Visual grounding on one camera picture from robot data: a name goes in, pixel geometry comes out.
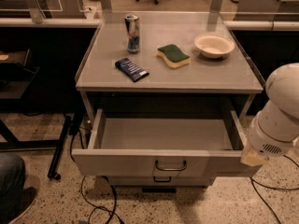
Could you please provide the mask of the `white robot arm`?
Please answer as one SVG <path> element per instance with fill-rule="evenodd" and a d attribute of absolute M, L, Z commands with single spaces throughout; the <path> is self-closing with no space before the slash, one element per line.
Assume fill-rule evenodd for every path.
<path fill-rule="evenodd" d="M 249 125 L 241 162 L 260 166 L 291 150 L 299 137 L 299 63 L 282 65 L 265 82 L 266 105 Z"/>

